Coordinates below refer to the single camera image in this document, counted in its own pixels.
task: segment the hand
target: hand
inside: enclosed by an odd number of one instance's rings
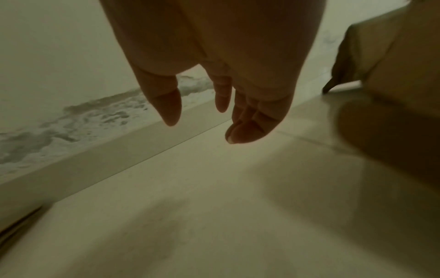
[[[176,74],[201,64],[227,110],[236,90],[229,143],[271,132],[286,116],[325,0],[101,0],[148,101],[175,125]]]

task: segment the skin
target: skin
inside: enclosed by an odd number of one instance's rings
[[[200,64],[220,112],[236,90],[229,143],[269,134],[286,116],[325,0],[101,0],[148,101],[167,125],[182,111],[176,74]]]

